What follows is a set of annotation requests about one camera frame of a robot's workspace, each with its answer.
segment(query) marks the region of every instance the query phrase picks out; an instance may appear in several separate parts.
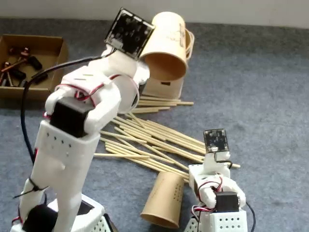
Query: black circuit board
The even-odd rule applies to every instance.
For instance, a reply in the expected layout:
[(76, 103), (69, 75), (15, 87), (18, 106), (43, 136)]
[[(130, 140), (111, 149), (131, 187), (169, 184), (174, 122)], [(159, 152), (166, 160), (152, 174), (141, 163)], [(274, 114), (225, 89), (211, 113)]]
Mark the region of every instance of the black circuit board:
[(154, 29), (154, 25), (121, 8), (105, 38), (105, 43), (137, 59)]
[(206, 153), (212, 153), (212, 148), (217, 147), (217, 152), (228, 151), (225, 129), (212, 129), (204, 131)]

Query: brown paper cup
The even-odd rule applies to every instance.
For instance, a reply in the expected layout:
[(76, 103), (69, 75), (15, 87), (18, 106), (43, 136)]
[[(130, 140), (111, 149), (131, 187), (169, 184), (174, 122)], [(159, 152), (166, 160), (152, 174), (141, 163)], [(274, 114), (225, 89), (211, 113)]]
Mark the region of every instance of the brown paper cup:
[(183, 199), (183, 178), (175, 173), (159, 173), (154, 188), (140, 216), (166, 228), (179, 228)]
[(149, 66), (150, 77), (161, 81), (182, 78), (187, 70), (183, 18), (172, 12), (161, 12), (152, 24), (155, 29), (140, 56)]

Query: red wire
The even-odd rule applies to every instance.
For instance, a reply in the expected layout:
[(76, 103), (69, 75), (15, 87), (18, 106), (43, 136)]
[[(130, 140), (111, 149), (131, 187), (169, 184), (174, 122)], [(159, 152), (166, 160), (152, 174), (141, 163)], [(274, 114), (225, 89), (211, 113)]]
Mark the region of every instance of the red wire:
[(89, 97), (90, 97), (90, 100), (91, 100), (92, 105), (93, 105), (93, 106), (96, 106), (95, 102), (94, 102), (93, 99), (91, 98), (91, 95), (88, 94), (86, 90), (84, 90), (84, 89), (82, 89), (82, 88), (80, 88), (80, 87), (78, 87), (78, 86), (71, 85), (71, 84), (60, 84), (60, 85), (58, 85), (58, 86), (69, 86), (69, 87), (71, 87), (71, 88), (75, 88), (75, 89), (78, 89), (78, 90), (81, 91), (81, 92), (86, 93), (86, 94), (87, 94), (86, 96), (89, 96)]
[[(110, 77), (110, 80), (115, 79), (116, 77), (120, 76), (120, 74), (116, 74)], [(100, 88), (102, 88), (104, 86), (104, 84), (101, 84), (97, 87), (95, 87), (88, 95), (82, 97), (82, 98), (78, 98), (78, 100), (80, 101), (84, 101), (87, 100), (89, 97), (91, 97), (95, 92), (97, 92)]]
[(18, 217), (15, 217), (13, 220), (12, 220), (12, 225), (14, 224), (14, 222), (16, 222), (17, 220), (19, 220), (21, 223), (22, 223), (22, 219), (20, 216)]
[(220, 190), (220, 188), (221, 188), (221, 186), (222, 186), (222, 182), (223, 182), (223, 179), (221, 178), (221, 177), (219, 177), (220, 178), (220, 180), (221, 180), (221, 183), (218, 183), (218, 182), (216, 182), (216, 181), (206, 181), (206, 182), (204, 182), (203, 184), (201, 184), (199, 187), (198, 187), (198, 189), (197, 189), (197, 197), (198, 197), (198, 199), (199, 199), (199, 201), (201, 202), (202, 200), (201, 200), (201, 198), (200, 198), (200, 195), (199, 195), (199, 190), (201, 189), (201, 187), (203, 187), (204, 185), (206, 185), (206, 184), (209, 184), (209, 183), (215, 183), (215, 184), (218, 184), (218, 187), (216, 188), (216, 192), (218, 192), (219, 190)]

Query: white plastic part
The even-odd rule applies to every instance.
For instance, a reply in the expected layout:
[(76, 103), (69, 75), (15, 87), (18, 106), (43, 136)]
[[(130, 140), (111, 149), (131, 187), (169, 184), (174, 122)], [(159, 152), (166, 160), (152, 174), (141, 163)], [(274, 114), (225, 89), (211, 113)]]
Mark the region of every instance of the white plastic part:
[(221, 183), (220, 178), (222, 178), (222, 188), (224, 191), (233, 191), (237, 193), (239, 208), (242, 208), (246, 204), (246, 195), (235, 181), (223, 175), (205, 174), (203, 164), (189, 165), (189, 186), (194, 191), (199, 189), (200, 199), (208, 208), (214, 208), (216, 206), (216, 196), (211, 187), (214, 186), (216, 188), (218, 184), (208, 183), (203, 185), (203, 183), (208, 181)]
[[(217, 160), (227, 160), (229, 158), (229, 151), (217, 152)], [(228, 168), (229, 163), (217, 163), (214, 159), (213, 153), (208, 153), (205, 155), (203, 165), (204, 174), (212, 175), (215, 173), (221, 173), (224, 176), (230, 177), (230, 169)]]
[[(102, 54), (106, 55), (111, 50), (112, 47), (107, 45), (107, 50)], [(112, 82), (117, 85), (121, 94), (118, 110), (120, 114), (126, 114), (137, 106), (140, 98), (139, 85), (144, 85), (150, 76), (149, 68), (143, 61), (136, 61), (119, 51), (107, 58), (89, 62), (88, 67), (105, 76), (119, 75)]]
[[(70, 232), (111, 232), (109, 224), (104, 217), (104, 207), (83, 194), (82, 200), (93, 206), (93, 209), (91, 209), (87, 214), (76, 216), (72, 230)], [(58, 212), (57, 199), (50, 202), (48, 207)], [(19, 223), (13, 225), (11, 232), (23, 232), (22, 224)]]
[(198, 222), (195, 218), (191, 218), (183, 232), (197, 232)]
[(248, 232), (246, 211), (212, 213), (210, 224), (201, 223), (201, 229), (209, 227), (209, 232)]
[[(116, 53), (110, 62), (102, 59), (100, 63), (83, 66), (65, 75), (61, 84), (55, 88), (55, 93), (46, 101), (46, 114), (51, 115), (60, 98), (73, 97), (77, 91), (87, 96), (96, 90), (84, 100), (86, 104), (95, 106), (94, 110), (88, 112), (84, 122), (84, 131), (88, 135), (75, 138), (53, 127), (47, 120), (40, 124), (35, 144), (37, 154), (30, 178), (39, 188), (50, 186), (57, 194), (59, 211), (54, 232), (71, 232), (82, 200), (84, 180), (100, 138), (99, 131), (117, 112), (127, 113), (136, 106), (139, 85), (144, 84), (148, 78), (149, 69), (144, 63)], [(42, 199), (44, 190), (31, 191), (33, 187), (31, 181), (26, 180), (22, 193), (29, 193), (20, 197), (19, 205), (23, 221)]]
[(119, 75), (112, 82), (117, 86), (121, 95), (118, 113), (126, 114), (133, 110), (139, 100), (139, 88), (136, 83), (131, 77), (126, 75)]
[[(99, 133), (75, 138), (43, 120), (37, 141), (37, 155), (31, 180), (40, 188), (50, 186), (57, 194), (59, 212), (54, 232), (71, 231), (82, 200), (82, 187), (93, 154), (97, 148)], [(23, 192), (33, 185), (26, 181)], [(38, 205), (43, 191), (30, 192), (20, 197), (20, 216), (23, 221), (29, 211)]]

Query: brown cardboard box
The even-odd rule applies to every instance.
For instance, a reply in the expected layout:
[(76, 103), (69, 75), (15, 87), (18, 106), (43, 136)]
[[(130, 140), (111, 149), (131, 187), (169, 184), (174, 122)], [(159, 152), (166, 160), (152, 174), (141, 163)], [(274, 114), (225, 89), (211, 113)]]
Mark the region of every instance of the brown cardboard box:
[[(0, 37), (0, 64), (6, 61), (10, 63), (17, 61), (18, 55), (9, 55), (11, 47), (29, 47), (30, 54), (39, 60), (43, 69), (63, 63), (68, 59), (67, 46), (61, 37), (6, 34)], [(18, 69), (26, 73), (26, 80), (30, 80), (38, 72), (31, 65), (26, 64), (22, 64)], [(28, 99), (46, 100), (48, 95), (54, 91), (55, 86), (61, 82), (62, 75), (63, 71), (57, 70), (48, 74), (48, 78), (43, 82), (33, 84), (28, 92)], [(17, 86), (19, 81), (13, 77), (12, 80)], [(23, 88), (20, 87), (0, 87), (0, 98), (20, 99), (22, 93)]]

